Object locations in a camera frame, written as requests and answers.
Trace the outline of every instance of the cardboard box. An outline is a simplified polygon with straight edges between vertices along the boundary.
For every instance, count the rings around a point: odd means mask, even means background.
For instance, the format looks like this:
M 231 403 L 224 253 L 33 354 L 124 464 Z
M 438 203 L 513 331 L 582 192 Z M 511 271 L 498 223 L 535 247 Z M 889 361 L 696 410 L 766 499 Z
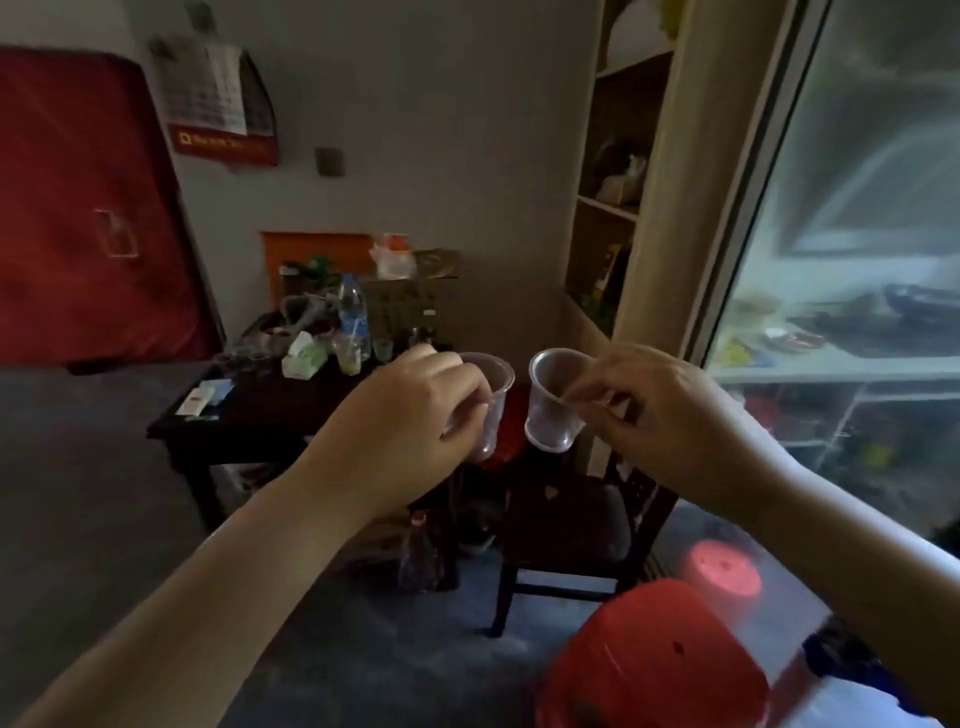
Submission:
M 461 333 L 460 253 L 443 248 L 416 251 L 417 277 L 364 279 L 373 338 L 397 338 L 413 328 L 433 328 L 436 341 L 456 345 Z

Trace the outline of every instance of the glass door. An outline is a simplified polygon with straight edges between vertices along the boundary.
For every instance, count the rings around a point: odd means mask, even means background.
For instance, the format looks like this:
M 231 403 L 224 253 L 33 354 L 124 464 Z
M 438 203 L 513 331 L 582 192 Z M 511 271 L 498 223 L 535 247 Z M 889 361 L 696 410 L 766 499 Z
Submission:
M 953 550 L 960 6 L 802 2 L 784 38 L 693 360 L 797 460 Z M 784 680 L 803 672 L 804 643 L 853 645 L 851 660 L 872 657 L 732 524 L 681 502 L 654 557 L 715 591 L 781 701 L 774 724 L 931 724 L 850 682 L 808 680 L 784 692 Z M 736 585 L 724 583 L 721 567 L 739 574 Z

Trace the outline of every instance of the disposable cup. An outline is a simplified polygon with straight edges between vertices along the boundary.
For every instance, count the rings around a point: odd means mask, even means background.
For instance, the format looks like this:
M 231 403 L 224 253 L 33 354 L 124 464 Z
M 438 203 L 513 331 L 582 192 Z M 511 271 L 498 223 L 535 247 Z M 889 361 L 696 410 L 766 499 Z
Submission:
M 530 406 L 523 430 L 544 452 L 566 452 L 584 428 L 573 407 L 561 396 L 594 359 L 573 349 L 547 349 L 530 360 Z
M 500 428 L 500 418 L 503 417 L 503 405 L 507 400 L 507 392 L 514 386 L 514 368 L 503 359 L 488 353 L 466 352 L 460 354 L 465 364 L 475 364 L 483 376 L 487 378 L 493 396 L 487 417 L 483 421 L 483 436 L 476 448 L 469 455 L 469 461 L 479 463 L 493 455 L 496 450 L 496 432 Z M 455 412 L 452 419 L 459 419 L 460 413 Z

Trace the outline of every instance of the plastic container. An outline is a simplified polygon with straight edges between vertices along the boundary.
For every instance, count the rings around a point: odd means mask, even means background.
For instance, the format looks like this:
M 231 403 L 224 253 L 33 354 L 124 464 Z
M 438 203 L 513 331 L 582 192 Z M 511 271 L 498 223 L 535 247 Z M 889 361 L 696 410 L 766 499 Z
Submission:
M 383 280 L 411 279 L 417 274 L 417 259 L 406 235 L 388 232 L 374 245 L 370 255 L 376 262 L 376 276 Z
M 352 273 L 344 273 L 337 293 L 337 313 L 340 314 L 340 329 L 360 342 L 363 361 L 370 358 L 370 329 L 367 325 L 367 304 Z
M 340 371 L 347 376 L 357 376 L 363 368 L 363 351 L 355 336 L 338 333 L 333 337 L 333 351 L 337 354 Z
M 460 354 L 460 358 L 465 364 L 475 364 L 479 367 L 493 392 L 487 417 L 483 421 L 483 437 L 469 456 L 470 462 L 480 463 L 493 455 L 493 451 L 496 450 L 496 432 L 500 428 L 500 418 L 503 417 L 503 405 L 507 399 L 507 392 L 514 386 L 516 375 L 514 368 L 507 362 L 488 353 L 466 352 Z M 465 404 L 473 405 L 473 402 L 468 400 Z
M 400 566 L 396 580 L 404 592 L 433 592 L 440 583 L 444 563 L 430 541 L 426 511 L 414 511 L 410 533 L 400 548 Z
M 573 445 L 584 421 L 560 397 L 593 361 L 573 349 L 547 349 L 530 360 L 530 406 L 523 430 L 535 448 L 566 452 Z
M 373 339 L 373 355 L 381 364 L 394 358 L 394 340 L 388 337 Z

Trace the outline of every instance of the red plastic stool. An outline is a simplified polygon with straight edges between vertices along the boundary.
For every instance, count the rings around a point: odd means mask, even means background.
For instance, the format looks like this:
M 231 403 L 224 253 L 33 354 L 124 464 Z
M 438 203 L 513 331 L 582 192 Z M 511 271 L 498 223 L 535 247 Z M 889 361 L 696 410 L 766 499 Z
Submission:
M 767 680 L 685 583 L 661 579 L 604 604 L 551 668 L 539 728 L 750 728 Z
M 717 617 L 734 629 L 763 592 L 750 557 L 721 541 L 700 541 L 686 554 L 682 579 Z

